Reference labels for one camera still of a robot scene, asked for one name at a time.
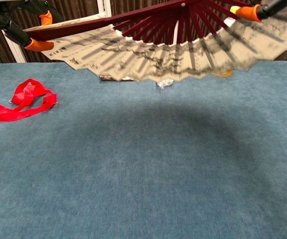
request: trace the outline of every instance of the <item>blue cloth surface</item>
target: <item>blue cloth surface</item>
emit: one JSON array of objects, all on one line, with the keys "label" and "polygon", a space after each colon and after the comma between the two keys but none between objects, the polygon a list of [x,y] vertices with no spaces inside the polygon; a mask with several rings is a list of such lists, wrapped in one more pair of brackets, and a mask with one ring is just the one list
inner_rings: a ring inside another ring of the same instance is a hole
[{"label": "blue cloth surface", "polygon": [[60,106],[0,122],[0,239],[287,239],[287,62],[163,91],[0,64],[0,104],[27,78]]}]

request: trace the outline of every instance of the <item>blue carpet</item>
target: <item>blue carpet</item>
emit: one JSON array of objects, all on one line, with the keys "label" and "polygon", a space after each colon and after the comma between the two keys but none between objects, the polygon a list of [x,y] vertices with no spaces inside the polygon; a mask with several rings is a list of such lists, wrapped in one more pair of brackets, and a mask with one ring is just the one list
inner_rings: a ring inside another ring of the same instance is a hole
[{"label": "blue carpet", "polygon": [[287,62],[163,91],[0,64],[0,104],[30,77],[60,106],[0,122],[0,239],[287,239]]}]

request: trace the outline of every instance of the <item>folding fan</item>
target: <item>folding fan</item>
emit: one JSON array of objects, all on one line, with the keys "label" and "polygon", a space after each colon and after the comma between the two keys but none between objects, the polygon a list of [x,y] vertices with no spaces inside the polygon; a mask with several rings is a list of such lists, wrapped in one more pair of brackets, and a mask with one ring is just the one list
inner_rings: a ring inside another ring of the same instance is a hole
[{"label": "folding fan", "polygon": [[[230,12],[232,5],[249,6],[237,0],[173,0],[109,18],[26,32],[34,39],[55,42],[53,50],[43,52],[49,59],[116,80],[180,81],[247,70],[287,50],[287,7],[253,22]],[[228,26],[226,17],[236,21]]]}]

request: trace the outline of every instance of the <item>red ribbon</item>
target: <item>red ribbon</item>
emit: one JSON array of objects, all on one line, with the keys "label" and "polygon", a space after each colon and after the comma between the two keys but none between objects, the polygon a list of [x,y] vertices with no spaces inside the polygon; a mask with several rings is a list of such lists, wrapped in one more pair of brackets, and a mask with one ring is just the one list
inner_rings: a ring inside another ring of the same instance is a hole
[{"label": "red ribbon", "polygon": [[[30,108],[20,112],[24,107],[31,105],[35,97],[49,94],[43,98],[40,107]],[[51,108],[56,103],[57,95],[33,79],[27,79],[15,89],[11,102],[18,105],[14,109],[0,105],[0,121],[15,121],[38,114]]]}]

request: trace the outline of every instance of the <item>chinese painted fan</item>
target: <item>chinese painted fan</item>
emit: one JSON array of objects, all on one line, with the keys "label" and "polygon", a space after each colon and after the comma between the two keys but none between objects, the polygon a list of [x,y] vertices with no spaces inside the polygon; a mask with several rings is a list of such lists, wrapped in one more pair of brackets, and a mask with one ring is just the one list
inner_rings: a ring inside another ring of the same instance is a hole
[{"label": "chinese painted fan", "polygon": [[[117,80],[180,81],[211,72],[247,70],[287,50],[287,7],[262,22],[239,19],[237,0],[173,0],[108,18],[31,28],[37,40],[52,40],[43,52],[74,69]],[[226,17],[236,21],[229,27]]]}]

